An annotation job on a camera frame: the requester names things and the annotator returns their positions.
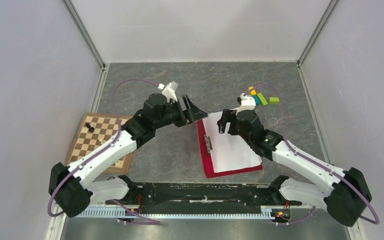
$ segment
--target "green block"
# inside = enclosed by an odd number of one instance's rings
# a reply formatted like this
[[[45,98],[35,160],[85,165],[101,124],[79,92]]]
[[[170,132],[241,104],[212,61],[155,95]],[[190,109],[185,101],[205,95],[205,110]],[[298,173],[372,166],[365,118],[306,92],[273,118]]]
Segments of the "green block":
[[[273,96],[271,96],[271,97],[269,97],[269,99],[268,99],[268,103],[269,103],[269,104],[278,104],[278,103],[280,103],[280,100],[279,100],[278,97],[273,97]]]
[[[260,102],[263,104],[263,105],[267,105],[269,104],[266,100],[266,98],[261,94],[261,93],[257,93],[257,97],[258,99],[260,100]]]

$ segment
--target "wooden chessboard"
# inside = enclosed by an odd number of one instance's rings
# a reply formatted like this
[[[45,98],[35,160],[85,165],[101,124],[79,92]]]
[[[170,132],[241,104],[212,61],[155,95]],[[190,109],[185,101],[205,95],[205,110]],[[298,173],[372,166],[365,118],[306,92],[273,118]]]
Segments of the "wooden chessboard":
[[[131,116],[120,115],[121,124],[124,124]],[[95,128],[93,132],[90,132],[86,127],[86,123],[89,123],[91,127]],[[119,129],[117,119],[112,114],[100,114],[100,113],[86,113],[80,122],[75,138],[71,144],[70,151],[68,152],[65,164],[68,165],[77,161],[97,149],[103,143],[108,141],[112,135],[116,134]],[[113,165],[107,168],[105,173],[114,174],[127,174],[129,172],[130,162],[132,160],[133,153],[129,153]]]

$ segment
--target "chess piece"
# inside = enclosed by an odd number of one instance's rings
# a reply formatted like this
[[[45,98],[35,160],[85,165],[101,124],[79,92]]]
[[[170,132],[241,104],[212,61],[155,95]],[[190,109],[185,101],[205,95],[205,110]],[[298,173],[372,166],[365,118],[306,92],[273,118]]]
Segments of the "chess piece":
[[[95,131],[95,128],[93,126],[91,126],[89,123],[86,122],[86,128],[89,129],[89,132],[93,133]]]

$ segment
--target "white enclosure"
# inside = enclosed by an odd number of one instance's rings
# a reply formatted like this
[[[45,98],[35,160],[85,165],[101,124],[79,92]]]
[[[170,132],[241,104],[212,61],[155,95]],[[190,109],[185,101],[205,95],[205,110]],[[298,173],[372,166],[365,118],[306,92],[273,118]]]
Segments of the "white enclosure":
[[[329,0],[72,0],[104,61],[298,60]]]
[[[0,240],[44,239],[51,168],[100,76],[59,0],[0,0]]]
[[[340,1],[302,66],[330,160],[373,196],[381,224],[360,221],[363,237],[384,239],[384,1]]]
[[[97,55],[295,62],[310,39],[300,63],[329,159],[364,173],[381,225],[358,226],[363,239],[384,239],[384,1],[339,1],[313,35],[329,2],[0,0],[0,239],[44,238],[51,168],[105,79]]]

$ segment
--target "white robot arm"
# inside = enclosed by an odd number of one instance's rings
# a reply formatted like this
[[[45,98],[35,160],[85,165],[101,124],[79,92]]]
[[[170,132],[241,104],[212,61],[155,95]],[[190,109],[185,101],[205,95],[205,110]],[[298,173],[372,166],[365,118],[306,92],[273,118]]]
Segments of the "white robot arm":
[[[68,166],[58,163],[52,168],[49,194],[54,196],[68,217],[80,214],[89,204],[124,198],[129,187],[121,178],[93,181],[119,158],[151,140],[156,129],[170,124],[182,127],[208,116],[187,95],[182,96],[186,107],[182,110],[175,93],[177,86],[174,81],[165,86],[160,84],[158,89],[162,93],[151,94],[143,108],[107,142]]]
[[[237,100],[240,103],[237,110],[223,110],[217,122],[219,132],[224,133],[227,123],[230,123],[228,133],[241,136],[257,155],[291,168],[314,183],[279,176],[271,186],[275,186],[285,200],[325,209],[341,224],[353,226],[366,204],[338,176],[350,182],[370,202],[372,196],[363,174],[353,167],[345,171],[321,161],[297,148],[282,135],[265,129],[254,111],[256,103],[252,96],[243,93]]]

